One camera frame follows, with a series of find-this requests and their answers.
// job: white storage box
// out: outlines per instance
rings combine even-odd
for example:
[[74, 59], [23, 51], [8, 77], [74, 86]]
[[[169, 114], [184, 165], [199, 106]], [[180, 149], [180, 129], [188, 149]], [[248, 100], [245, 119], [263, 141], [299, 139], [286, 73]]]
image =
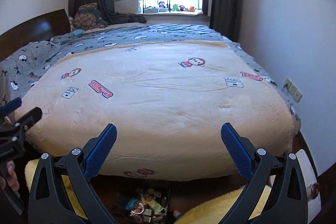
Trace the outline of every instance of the white storage box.
[[142, 14], [140, 0], [114, 0], [114, 10], [122, 14]]

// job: green plush toy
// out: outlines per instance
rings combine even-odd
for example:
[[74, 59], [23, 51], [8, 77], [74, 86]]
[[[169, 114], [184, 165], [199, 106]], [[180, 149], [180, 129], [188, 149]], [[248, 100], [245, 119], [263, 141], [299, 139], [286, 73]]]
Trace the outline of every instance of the green plush toy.
[[179, 6], [177, 4], [173, 5], [173, 8], [171, 9], [172, 11], [179, 11]]

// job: pillow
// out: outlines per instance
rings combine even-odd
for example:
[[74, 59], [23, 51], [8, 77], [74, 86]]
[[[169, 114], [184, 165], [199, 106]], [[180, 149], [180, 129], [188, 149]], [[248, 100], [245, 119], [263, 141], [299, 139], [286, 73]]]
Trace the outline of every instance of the pillow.
[[97, 3], [82, 5], [73, 19], [74, 29], [86, 31], [107, 26], [108, 23], [103, 20], [101, 12], [97, 9]]

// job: hand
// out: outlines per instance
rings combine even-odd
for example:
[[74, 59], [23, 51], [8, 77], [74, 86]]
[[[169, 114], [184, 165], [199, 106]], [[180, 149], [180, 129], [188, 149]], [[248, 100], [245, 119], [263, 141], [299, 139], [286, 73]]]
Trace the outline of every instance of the hand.
[[[15, 165], [14, 162], [11, 160], [7, 162], [7, 170], [8, 174], [5, 176], [5, 179], [7, 180], [7, 183], [10, 187], [12, 187], [13, 191], [19, 190], [19, 182], [17, 181], [17, 176], [14, 171]], [[6, 187], [6, 181], [3, 177], [0, 176], [0, 186], [2, 189]]]

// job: bed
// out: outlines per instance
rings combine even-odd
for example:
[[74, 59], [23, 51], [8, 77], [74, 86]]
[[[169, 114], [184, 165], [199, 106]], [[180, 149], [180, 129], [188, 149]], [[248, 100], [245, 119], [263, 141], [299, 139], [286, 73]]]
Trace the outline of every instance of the bed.
[[131, 23], [20, 46], [0, 63], [2, 102], [23, 98], [16, 118], [42, 108], [27, 139], [54, 156], [115, 124], [118, 139], [101, 174], [173, 181], [225, 176], [235, 167], [221, 143], [223, 123], [274, 155], [291, 150], [300, 128], [264, 69], [206, 26]]

